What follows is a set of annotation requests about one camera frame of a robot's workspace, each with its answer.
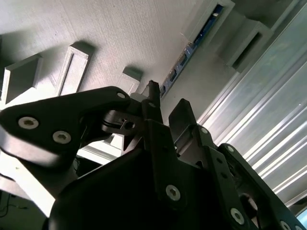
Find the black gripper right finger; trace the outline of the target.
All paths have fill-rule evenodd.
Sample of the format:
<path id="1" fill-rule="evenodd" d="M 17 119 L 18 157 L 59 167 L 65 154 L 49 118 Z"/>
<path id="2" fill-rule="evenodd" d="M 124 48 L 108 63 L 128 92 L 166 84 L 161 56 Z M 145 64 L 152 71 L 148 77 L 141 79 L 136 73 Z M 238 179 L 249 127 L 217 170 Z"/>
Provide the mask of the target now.
<path id="1" fill-rule="evenodd" d="M 207 213 L 219 230 L 303 230 L 304 226 L 239 152 L 217 146 L 197 124 L 189 101 L 181 99 L 169 115 L 180 160 L 202 167 L 212 188 Z"/>

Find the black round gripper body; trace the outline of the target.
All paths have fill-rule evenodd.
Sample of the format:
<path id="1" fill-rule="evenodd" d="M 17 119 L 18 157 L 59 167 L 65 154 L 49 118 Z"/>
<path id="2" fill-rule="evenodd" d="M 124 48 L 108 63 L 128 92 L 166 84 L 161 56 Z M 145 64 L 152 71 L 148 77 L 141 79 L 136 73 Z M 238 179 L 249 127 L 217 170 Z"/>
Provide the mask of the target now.
<path id="1" fill-rule="evenodd" d="M 173 184 L 186 197 L 175 210 L 158 199 L 151 157 L 135 150 L 68 185 L 53 205 L 50 230 L 228 230 L 209 174 L 176 160 Z"/>

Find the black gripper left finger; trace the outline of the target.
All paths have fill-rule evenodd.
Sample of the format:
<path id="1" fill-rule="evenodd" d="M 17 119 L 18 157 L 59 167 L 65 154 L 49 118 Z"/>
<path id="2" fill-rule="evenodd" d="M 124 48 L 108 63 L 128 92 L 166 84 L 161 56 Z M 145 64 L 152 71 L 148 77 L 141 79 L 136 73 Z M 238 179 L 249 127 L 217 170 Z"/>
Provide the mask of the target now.
<path id="1" fill-rule="evenodd" d="M 150 81 L 148 86 L 149 96 L 141 101 L 111 86 L 4 109 L 0 114 L 1 173 L 12 178 L 41 210 L 52 210 L 68 185 L 98 169 L 77 177 L 73 169 L 77 152 L 120 134 L 122 156 L 135 150 L 150 155 L 158 199 L 169 197 L 173 209 L 182 207 L 185 197 L 173 184 L 179 172 L 171 168 L 178 159 L 170 130 L 163 124 L 159 85 Z"/>

